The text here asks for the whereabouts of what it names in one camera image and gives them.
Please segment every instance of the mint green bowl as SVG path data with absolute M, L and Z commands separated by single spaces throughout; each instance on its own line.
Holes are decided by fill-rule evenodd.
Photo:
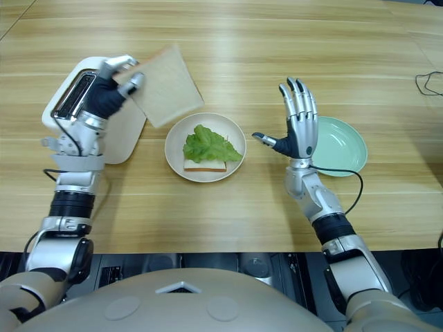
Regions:
M 360 172 L 368 161 L 368 148 L 363 137 L 349 124 L 321 116 L 318 118 L 318 143 L 312 160 L 317 167 Z M 330 176 L 352 175 L 346 172 L 319 172 Z

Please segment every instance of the green lettuce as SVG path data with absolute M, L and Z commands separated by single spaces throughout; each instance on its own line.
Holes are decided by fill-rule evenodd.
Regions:
M 202 160 L 240 161 L 242 155 L 223 136 L 198 124 L 194 134 L 188 135 L 183 147 L 186 159 L 200 163 Z

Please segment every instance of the round plate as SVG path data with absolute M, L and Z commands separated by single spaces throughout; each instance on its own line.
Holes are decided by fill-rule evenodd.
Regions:
M 357 130 L 336 118 L 318 118 L 318 144 L 312 156 L 315 166 L 360 172 L 367 160 L 368 148 Z M 352 175 L 345 172 L 319 172 L 330 176 Z
M 183 146 L 188 135 L 194 133 L 197 125 L 203 125 L 225 137 L 232 143 L 241 161 L 226 163 L 226 172 L 186 172 L 183 168 L 185 156 Z M 179 175 L 194 182 L 215 182 L 230 176 L 243 163 L 246 155 L 246 139 L 243 131 L 232 120 L 215 113 L 198 113 L 178 121 L 166 136 L 165 156 L 169 166 Z

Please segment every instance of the sandwich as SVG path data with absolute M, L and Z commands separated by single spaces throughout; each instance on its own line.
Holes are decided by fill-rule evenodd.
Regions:
M 198 124 L 183 146 L 187 172 L 226 172 L 228 161 L 241 161 L 234 146 L 223 136 Z

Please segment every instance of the white bread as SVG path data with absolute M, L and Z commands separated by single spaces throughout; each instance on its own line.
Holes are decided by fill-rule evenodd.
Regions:
M 226 172 L 226 163 L 220 160 L 202 160 L 195 163 L 185 159 L 184 169 L 187 172 Z

